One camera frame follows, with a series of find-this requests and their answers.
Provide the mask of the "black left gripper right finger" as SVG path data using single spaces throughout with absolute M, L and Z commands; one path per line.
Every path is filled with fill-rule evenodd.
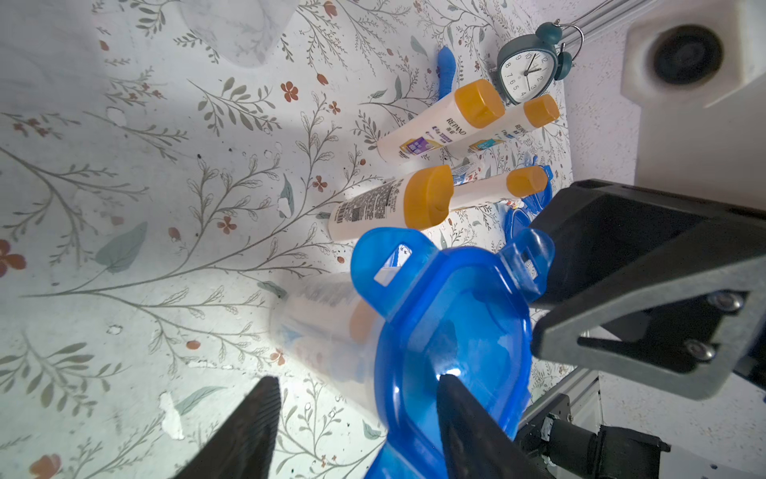
M 528 459 L 458 377 L 440 376 L 437 413 L 450 478 L 544 479 L 550 476 Z

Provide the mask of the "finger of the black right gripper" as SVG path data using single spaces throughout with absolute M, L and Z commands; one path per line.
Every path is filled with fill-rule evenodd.
M 764 211 L 588 180 L 532 228 L 555 246 L 535 357 L 694 400 L 764 387 Z

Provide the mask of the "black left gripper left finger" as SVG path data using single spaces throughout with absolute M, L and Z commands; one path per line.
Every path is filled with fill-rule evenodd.
M 263 377 L 176 478 L 267 478 L 280 411 L 279 381 Z

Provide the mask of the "clear plastic kit container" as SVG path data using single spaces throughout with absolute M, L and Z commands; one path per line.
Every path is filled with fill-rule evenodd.
M 269 332 L 287 355 L 376 419 L 375 360 L 384 323 L 349 273 L 332 273 L 293 283 L 271 314 Z

